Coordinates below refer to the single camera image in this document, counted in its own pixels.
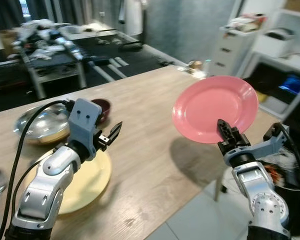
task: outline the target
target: white drawer unit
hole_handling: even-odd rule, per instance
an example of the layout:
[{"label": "white drawer unit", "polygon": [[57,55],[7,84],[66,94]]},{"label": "white drawer unit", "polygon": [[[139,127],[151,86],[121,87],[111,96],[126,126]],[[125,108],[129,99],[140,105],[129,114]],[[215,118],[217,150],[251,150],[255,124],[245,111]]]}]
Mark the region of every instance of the white drawer unit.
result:
[{"label": "white drawer unit", "polygon": [[220,27],[209,75],[235,76],[257,32],[241,32]]}]

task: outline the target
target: table leg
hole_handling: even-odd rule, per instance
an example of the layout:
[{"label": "table leg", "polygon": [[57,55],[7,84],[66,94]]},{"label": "table leg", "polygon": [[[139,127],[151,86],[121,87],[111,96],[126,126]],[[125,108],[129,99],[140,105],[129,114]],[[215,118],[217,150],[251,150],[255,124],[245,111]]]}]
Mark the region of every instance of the table leg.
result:
[{"label": "table leg", "polygon": [[42,87],[41,83],[39,82],[39,78],[38,78],[36,70],[34,70],[32,67],[30,67],[30,68],[28,68],[28,71],[32,78],[32,83],[34,85],[34,89],[35,89],[37,97],[39,99],[45,98],[46,94],[45,94],[44,88]]},{"label": "table leg", "polygon": [[86,83],[86,77],[85,77],[84,68],[82,67],[82,63],[78,62],[76,64],[76,66],[77,66],[77,69],[78,69],[78,77],[79,77],[80,88],[85,88],[87,86],[87,83]]},{"label": "table leg", "polygon": [[224,171],[219,175],[215,182],[215,189],[214,189],[214,201],[218,201],[219,194],[221,192],[222,186],[222,179],[224,178]]}]

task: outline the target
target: white cabinet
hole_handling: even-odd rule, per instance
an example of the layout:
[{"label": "white cabinet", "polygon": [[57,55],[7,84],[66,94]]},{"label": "white cabinet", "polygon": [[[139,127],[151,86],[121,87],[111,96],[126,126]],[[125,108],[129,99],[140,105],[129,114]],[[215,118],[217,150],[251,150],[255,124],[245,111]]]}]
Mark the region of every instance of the white cabinet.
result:
[{"label": "white cabinet", "polygon": [[241,32],[220,27],[209,75],[236,75],[257,32]]},{"label": "white cabinet", "polygon": [[[259,36],[257,36],[255,44],[241,63],[241,68],[236,74],[237,77],[242,79],[248,78],[258,63],[266,63],[267,65],[280,69],[284,72],[293,71],[300,74],[300,56],[291,55],[285,58],[274,57],[273,49],[271,49],[271,47],[273,47],[276,43],[272,43],[268,46],[269,51],[260,51],[258,41],[264,38],[264,31],[275,28],[287,28],[293,30],[294,42],[289,52],[291,54],[300,52],[300,12],[278,8],[269,15],[266,27],[263,27],[263,29],[259,32]],[[295,96],[290,104],[285,104],[279,99],[269,96],[265,102],[261,102],[259,104],[259,108],[274,115],[280,120],[285,120],[299,102],[300,92]]]}]

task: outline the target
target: robotic arm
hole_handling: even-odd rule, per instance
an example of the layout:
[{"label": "robotic arm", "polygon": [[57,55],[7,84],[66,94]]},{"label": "robotic arm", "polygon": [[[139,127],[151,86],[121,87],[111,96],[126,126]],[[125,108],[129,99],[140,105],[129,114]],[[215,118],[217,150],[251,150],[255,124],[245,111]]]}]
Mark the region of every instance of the robotic arm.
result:
[{"label": "robotic arm", "polygon": [[67,144],[44,158],[36,176],[25,189],[5,232],[6,240],[49,240],[58,216],[63,193],[84,161],[91,161],[96,152],[105,151],[119,135],[122,122],[115,125],[108,137],[96,127],[101,107],[79,98],[69,117],[70,136]]},{"label": "robotic arm", "polygon": [[256,159],[277,153],[287,140],[275,123],[264,135],[265,140],[254,146],[236,127],[219,119],[217,126],[223,142],[218,142],[223,159],[233,168],[232,175],[241,191],[248,198],[253,221],[249,222],[247,240],[290,240],[285,229],[289,210],[285,200],[274,189],[272,179]]}]

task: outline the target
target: cluttered table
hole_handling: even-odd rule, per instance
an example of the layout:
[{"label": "cluttered table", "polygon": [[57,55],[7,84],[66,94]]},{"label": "cluttered table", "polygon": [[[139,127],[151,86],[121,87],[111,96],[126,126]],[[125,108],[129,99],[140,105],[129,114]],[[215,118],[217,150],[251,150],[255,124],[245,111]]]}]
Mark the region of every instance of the cluttered table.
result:
[{"label": "cluttered table", "polygon": [[[123,125],[108,148],[113,167],[105,191],[86,207],[60,215],[51,239],[144,239],[221,174],[225,164],[217,146],[185,139],[172,123],[176,99],[195,81],[168,66],[53,98],[106,98],[112,108],[104,132],[120,121]],[[6,174],[11,171],[18,144],[19,137],[13,132],[17,118],[29,108],[51,101],[0,112],[0,169]],[[260,142],[276,121],[258,111],[245,132],[251,144]],[[25,144],[16,179],[32,160],[53,147]]]}]

